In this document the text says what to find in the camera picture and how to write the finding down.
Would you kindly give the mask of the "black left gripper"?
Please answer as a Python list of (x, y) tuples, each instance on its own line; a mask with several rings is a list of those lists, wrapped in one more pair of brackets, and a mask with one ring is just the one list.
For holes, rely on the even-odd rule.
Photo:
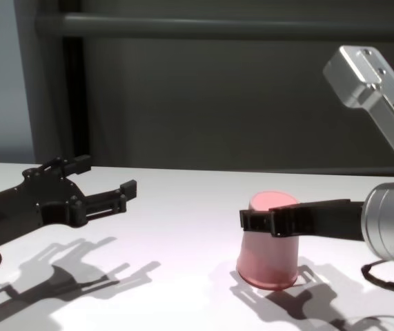
[(79, 228), (89, 221), (125, 213), (127, 202), (137, 197), (133, 179), (117, 189), (85, 196), (69, 179), (91, 170), (92, 158), (56, 157), (23, 172), (24, 180), (0, 192), (0, 246), (46, 225)]

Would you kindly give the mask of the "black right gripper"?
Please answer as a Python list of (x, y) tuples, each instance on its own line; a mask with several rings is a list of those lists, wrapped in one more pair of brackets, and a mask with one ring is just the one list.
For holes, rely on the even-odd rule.
[(271, 208), (265, 211), (240, 210), (244, 232), (270, 234), (275, 238), (313, 235), (363, 241), (363, 202), (350, 199), (317, 201)]

